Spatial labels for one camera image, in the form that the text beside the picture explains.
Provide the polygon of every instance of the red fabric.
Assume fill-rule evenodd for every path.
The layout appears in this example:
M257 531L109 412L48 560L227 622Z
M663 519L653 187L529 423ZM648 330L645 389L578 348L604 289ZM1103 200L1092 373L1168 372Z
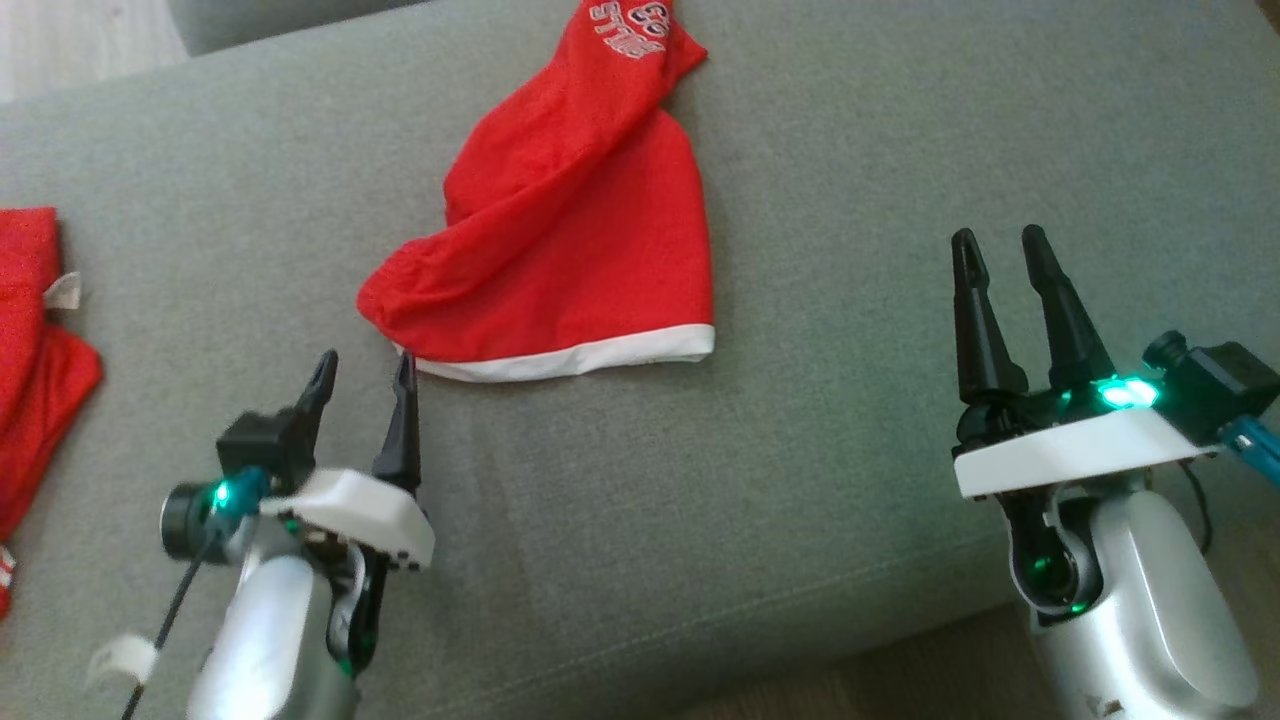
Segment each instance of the red fabric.
M675 0L584 1L550 64L472 132L448 228L406 243L360 311L439 363L712 323L701 181L659 102L707 51Z
M93 348L45 318L59 265L52 208L0 210L0 542L102 377Z

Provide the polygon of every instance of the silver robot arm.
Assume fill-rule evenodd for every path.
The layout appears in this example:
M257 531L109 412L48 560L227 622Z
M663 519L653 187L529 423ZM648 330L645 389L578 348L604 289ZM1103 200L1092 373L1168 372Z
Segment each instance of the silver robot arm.
M1062 715L1248 716L1258 678L1231 611L1178 511L1140 478L1137 484L1116 488L1091 512L1102 577L1093 605L1066 619L1030 612Z
M396 375L396 410L370 475L316 469L320 415L338 356L329 351L292 407L246 413L218 439L224 477L174 488L161 510L165 552L189 560L155 643L119 638L148 657L124 717L142 696L191 575L239 565L239 583L187 706L192 720L351 720L356 678L372 659L389 570L420 570L435 536L415 500L420 478L413 359Z
M239 587L187 706L191 720L351 720L356 683L329 651L334 593L274 518L252 523Z
M993 498L1005 515L1010 574L1062 715L1248 717L1258 680L1244 639L1201 548L1148 478L1155 466L1234 451L1280 482L1276 441L1256 420L1280 395L1280 375L1236 343L1189 350L1171 332L1143 356L1164 378L1119 378L1041 228L1028 225L1023 250L1052 355L1039 392L1009 357L973 233L952 237L969 406L952 455L961 495Z

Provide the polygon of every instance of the gray couch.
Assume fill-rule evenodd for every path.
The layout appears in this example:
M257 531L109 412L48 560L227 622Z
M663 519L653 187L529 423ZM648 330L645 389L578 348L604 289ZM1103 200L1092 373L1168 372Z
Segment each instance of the gray couch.
M82 692L182 574L156 537L212 439L342 354L319 456L361 466L394 352L353 307L443 224L475 122L575 0L436 0L0 108L0 205L56 205L106 380L13 541L6 720ZM1009 600L957 496L947 238L984 241L1047 368L1018 249L1044 225L1125 372L1178 327L1280 360L1280 38L1247 3L698 0L672 111L701 163L719 347L699 365L422 383L435 565L394 577L364 717L643 717ZM1228 461L1219 524L1277 497ZM1167 486L1179 492L1176 486ZM1230 532L1225 533L1230 552ZM175 717L234 585L204 573L140 717Z

